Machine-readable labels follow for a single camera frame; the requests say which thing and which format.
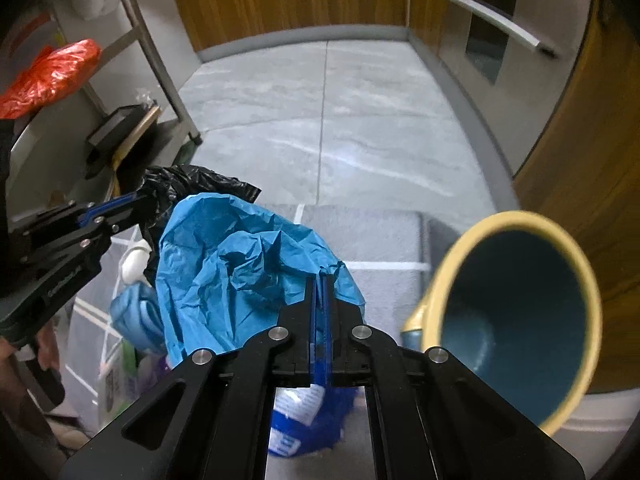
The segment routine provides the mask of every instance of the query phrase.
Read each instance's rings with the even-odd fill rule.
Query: ceramic cup
[[[444,346],[555,433],[593,377],[602,338],[591,266],[560,226],[507,211],[464,233],[402,329],[405,346]]]

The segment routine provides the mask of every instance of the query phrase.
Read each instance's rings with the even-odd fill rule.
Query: metal pole
[[[180,98],[177,89],[175,88],[174,82],[169,76],[169,73],[164,66],[164,62],[162,62],[162,58],[160,57],[160,53],[156,48],[156,44],[154,40],[151,38],[151,34],[149,33],[149,29],[146,28],[145,19],[142,16],[142,12],[140,11],[140,7],[138,6],[137,0],[121,0],[122,5],[124,6],[124,10],[127,13],[127,17],[131,22],[131,26],[133,28],[137,28],[140,31],[140,36],[138,41],[140,42],[140,47],[142,47],[142,52],[145,53],[146,60],[151,66],[151,70],[153,70],[156,75],[156,79],[160,83],[160,87],[166,98],[169,101],[169,104],[175,111],[175,114],[178,116],[180,122],[187,124],[189,129],[189,137],[190,139],[199,146],[202,144],[202,138],[200,137],[200,133],[196,128],[187,108],[184,106],[184,102]]]
[[[14,120],[0,120],[0,262],[3,269],[10,269],[12,261],[9,244],[9,217],[6,210],[6,181],[9,178],[11,147],[14,144]],[[0,272],[0,291],[9,285],[12,278],[4,270]]]

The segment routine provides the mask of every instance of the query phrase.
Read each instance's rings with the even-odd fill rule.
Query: gray baseboard
[[[519,209],[520,205],[511,185],[511,170],[480,113],[444,63],[411,31],[408,39],[416,54],[433,74],[458,117],[469,144],[476,153],[496,209]]]
[[[201,62],[213,61],[221,57],[242,54],[251,50],[269,48],[290,43],[327,40],[391,40],[407,41],[408,29],[396,25],[326,25],[324,27],[303,27],[292,30],[269,32],[229,41],[199,51]]]

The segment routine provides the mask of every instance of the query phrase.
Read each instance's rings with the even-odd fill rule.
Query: screw
[[[353,327],[351,333],[356,339],[366,339],[370,337],[373,332],[367,325],[358,325]]]
[[[449,359],[449,352],[447,352],[444,348],[435,347],[429,350],[429,359],[431,359],[434,363],[445,363],[447,359]]]
[[[209,350],[207,350],[206,348],[201,348],[200,350],[196,350],[193,353],[193,355],[191,356],[191,360],[197,365],[205,365],[209,361],[211,361],[212,357],[213,354]]]
[[[273,339],[274,341],[282,341],[288,335],[289,330],[287,330],[283,326],[274,326],[271,330],[269,330],[269,338]]]

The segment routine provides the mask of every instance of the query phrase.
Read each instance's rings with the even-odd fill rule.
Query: black plastic bag
[[[146,265],[145,277],[156,284],[156,273],[160,253],[158,242],[164,232],[174,206],[183,198],[203,192],[225,193],[253,203],[260,195],[260,189],[237,178],[220,175],[200,166],[172,166],[147,168],[142,177],[139,191],[152,195],[158,200],[154,218],[140,224],[143,238],[151,245],[151,256]]]

